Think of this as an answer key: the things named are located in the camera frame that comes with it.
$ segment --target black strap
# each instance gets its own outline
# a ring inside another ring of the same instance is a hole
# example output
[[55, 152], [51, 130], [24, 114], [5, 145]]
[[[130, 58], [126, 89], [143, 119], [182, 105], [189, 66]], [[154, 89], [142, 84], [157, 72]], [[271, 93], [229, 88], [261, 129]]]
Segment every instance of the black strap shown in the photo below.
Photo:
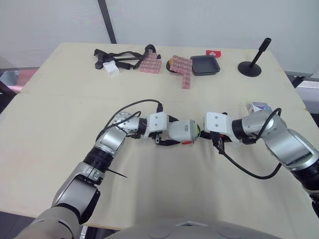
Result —
[[[138, 68], [140, 66], [141, 62], [148, 55], [149, 50], [151, 50], [152, 52], [156, 52], [155, 47], [151, 44], [149, 44], [145, 47], [145, 52], [143, 55], [140, 53], [137, 53], [137, 52], [133, 52], [133, 51], [125, 51], [125, 52], [121, 52], [121, 53], [106, 53], [102, 50], [95, 49], [94, 56], [98, 56], [98, 61], [95, 63], [95, 68], [100, 70], [103, 68], [104, 62], [115, 61], [115, 64], [117, 67], [121, 67], [121, 68], [124, 68], [127, 70], [130, 70], [131, 68], [135, 69], [135, 68]], [[132, 65], [132, 64], [126, 63], [126, 62], [120, 62], [121, 59], [115, 58], [118, 56], [123, 56], [125, 54], [131, 54], [131, 55], [135, 56], [135, 58], [133, 58], [132, 60], [139, 60], [139, 61], [135, 65]]]

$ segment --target table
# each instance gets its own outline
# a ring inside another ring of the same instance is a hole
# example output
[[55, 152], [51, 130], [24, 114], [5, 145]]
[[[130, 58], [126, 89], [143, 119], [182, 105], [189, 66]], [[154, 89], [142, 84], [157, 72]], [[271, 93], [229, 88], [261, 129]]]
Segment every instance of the table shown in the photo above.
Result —
[[[50, 207], [55, 192], [91, 149], [109, 117], [140, 99], [160, 100], [167, 113], [193, 119], [201, 127], [207, 111], [240, 118], [247, 115], [247, 102], [266, 101], [273, 108], [282, 107], [287, 125], [319, 148], [317, 126], [270, 52], [260, 58], [262, 74], [252, 79], [241, 76], [236, 67], [256, 51], [222, 49], [221, 72], [193, 76], [191, 89], [183, 90], [181, 76], [164, 66], [159, 75], [121, 70], [111, 78], [94, 69], [95, 48], [143, 51], [143, 46], [64, 43], [0, 115], [0, 211], [36, 217]], [[172, 54], [201, 55], [204, 48], [157, 47], [157, 51], [164, 65]], [[137, 110], [144, 116], [152, 114], [156, 104], [130, 109]], [[255, 145], [230, 143], [226, 150], [259, 175], [270, 173], [277, 164], [261, 140]], [[151, 139], [127, 139], [111, 168], [128, 179], [106, 174], [89, 226], [122, 229], [154, 219], [190, 217], [235, 223], [282, 238], [319, 236], [310, 198], [289, 171], [281, 169], [265, 181], [253, 179], [202, 138], [172, 147], [156, 146]]]

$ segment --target black cable tie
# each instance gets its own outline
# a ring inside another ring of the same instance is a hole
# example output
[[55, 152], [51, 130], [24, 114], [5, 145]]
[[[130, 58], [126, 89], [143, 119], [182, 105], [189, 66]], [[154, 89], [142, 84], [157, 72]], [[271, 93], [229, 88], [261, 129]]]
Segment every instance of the black cable tie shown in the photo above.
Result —
[[120, 175], [120, 176], [122, 176], [122, 177], [125, 177], [125, 178], [127, 178], [127, 176], [125, 176], [125, 175], [123, 175], [123, 174], [120, 174], [120, 173], [118, 173], [118, 172], [115, 172], [115, 171], [113, 171], [113, 170], [111, 170], [111, 169], [107, 169], [107, 171], [110, 171], [110, 172], [112, 172], [112, 173], [115, 173], [115, 174], [117, 174], [117, 175]]

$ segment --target small box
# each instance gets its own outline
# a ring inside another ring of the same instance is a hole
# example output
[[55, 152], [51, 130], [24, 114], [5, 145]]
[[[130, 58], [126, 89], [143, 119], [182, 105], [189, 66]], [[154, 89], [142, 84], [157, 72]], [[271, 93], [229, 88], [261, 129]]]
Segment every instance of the small box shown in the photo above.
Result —
[[115, 61], [105, 62], [103, 63], [103, 67], [110, 74], [110, 76], [115, 76], [120, 72], [118, 67], [115, 65]]
[[256, 111], [261, 111], [261, 110], [272, 111], [271, 107], [266, 102], [256, 102], [256, 101], [252, 101], [250, 104], [248, 104], [247, 110], [250, 115]]

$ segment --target black stand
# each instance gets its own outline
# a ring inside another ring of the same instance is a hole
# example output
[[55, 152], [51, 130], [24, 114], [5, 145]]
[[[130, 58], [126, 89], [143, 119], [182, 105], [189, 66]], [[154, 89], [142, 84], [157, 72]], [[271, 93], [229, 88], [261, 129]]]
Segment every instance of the black stand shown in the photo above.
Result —
[[259, 59], [261, 54], [266, 51], [269, 43], [271, 42], [270, 38], [266, 38], [264, 42], [259, 47], [259, 51], [257, 55], [255, 56], [254, 60], [252, 62], [250, 61], [243, 61], [239, 63], [238, 70], [241, 74], [249, 77], [256, 77], [259, 76], [261, 73], [261, 68], [256, 64], [256, 61]]

